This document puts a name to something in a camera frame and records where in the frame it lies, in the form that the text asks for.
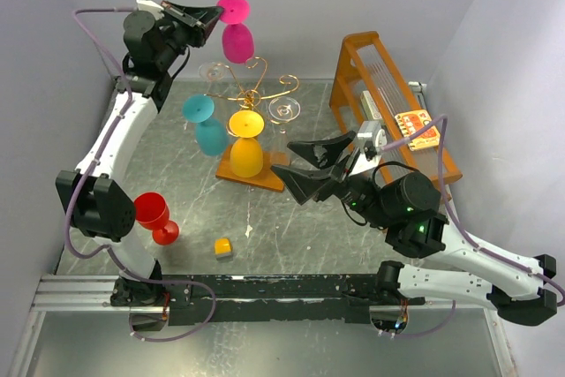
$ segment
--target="wine glass base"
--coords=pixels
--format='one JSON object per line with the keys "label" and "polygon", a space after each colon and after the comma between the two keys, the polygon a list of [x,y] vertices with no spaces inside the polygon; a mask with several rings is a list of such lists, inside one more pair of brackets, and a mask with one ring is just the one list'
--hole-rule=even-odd
{"label": "wine glass base", "polygon": [[179,233],[177,223],[169,221],[162,229],[153,230],[153,240],[161,246],[170,245],[177,240]]}

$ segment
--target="marble table surface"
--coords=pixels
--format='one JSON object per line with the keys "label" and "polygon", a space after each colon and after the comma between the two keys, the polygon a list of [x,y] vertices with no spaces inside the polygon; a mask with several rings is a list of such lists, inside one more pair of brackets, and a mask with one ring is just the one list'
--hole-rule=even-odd
{"label": "marble table surface", "polygon": [[[260,90],[280,91],[278,81],[266,81]],[[331,83],[303,82],[293,96],[300,102],[300,116],[288,126],[290,140],[312,140],[340,134],[328,106]],[[234,93],[233,84],[215,87]],[[215,177],[219,158],[204,156],[194,129],[181,114],[184,101],[207,91],[205,82],[177,82],[161,113],[144,133],[127,169],[124,189],[132,199],[143,192],[159,192],[169,204],[171,219],[180,227],[178,240],[159,246],[148,230],[137,223],[138,234],[167,274],[329,274],[376,273],[384,260],[407,259],[384,243],[381,232],[358,227],[345,215],[337,198],[309,201],[299,206],[291,195],[270,192]],[[220,114],[237,109],[219,101]],[[260,135],[269,149],[275,126],[267,124]],[[308,168],[301,160],[293,166]],[[232,261],[218,261],[214,241],[229,238]],[[73,243],[90,252],[95,244],[76,230]],[[60,275],[116,275],[106,253],[91,260],[62,255]]]}

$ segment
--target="yellow sponge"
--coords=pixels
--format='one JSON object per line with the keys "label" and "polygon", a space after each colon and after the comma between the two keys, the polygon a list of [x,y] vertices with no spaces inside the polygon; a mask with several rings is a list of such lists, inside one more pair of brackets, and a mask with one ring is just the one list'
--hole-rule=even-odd
{"label": "yellow sponge", "polygon": [[230,258],[233,255],[231,251],[231,242],[228,238],[218,238],[214,243],[215,258]]}

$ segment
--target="teal wine glass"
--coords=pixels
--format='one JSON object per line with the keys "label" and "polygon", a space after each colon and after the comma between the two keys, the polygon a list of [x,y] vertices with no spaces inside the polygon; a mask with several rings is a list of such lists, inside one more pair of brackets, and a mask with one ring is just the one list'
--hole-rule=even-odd
{"label": "teal wine glass", "polygon": [[205,94],[196,94],[183,105],[183,115],[196,124],[196,141],[206,156],[223,154],[230,143],[225,126],[212,117],[214,109],[214,101]]}

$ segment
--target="wooden base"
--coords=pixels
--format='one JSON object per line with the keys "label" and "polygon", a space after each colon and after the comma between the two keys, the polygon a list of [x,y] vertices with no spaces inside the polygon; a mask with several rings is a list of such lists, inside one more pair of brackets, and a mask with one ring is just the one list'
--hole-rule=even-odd
{"label": "wooden base", "polygon": [[223,153],[222,159],[220,160],[220,165],[218,170],[215,172],[216,178],[222,178],[224,180],[233,181],[235,183],[241,183],[242,185],[252,185],[254,187],[260,187],[261,189],[272,190],[273,192],[284,191],[283,181],[271,171],[271,164],[288,164],[290,161],[287,160],[285,154],[276,154],[275,159],[271,162],[271,154],[269,152],[263,152],[263,170],[255,177],[238,177],[233,172],[231,172],[230,167],[230,152],[231,146],[228,146],[226,151]]}

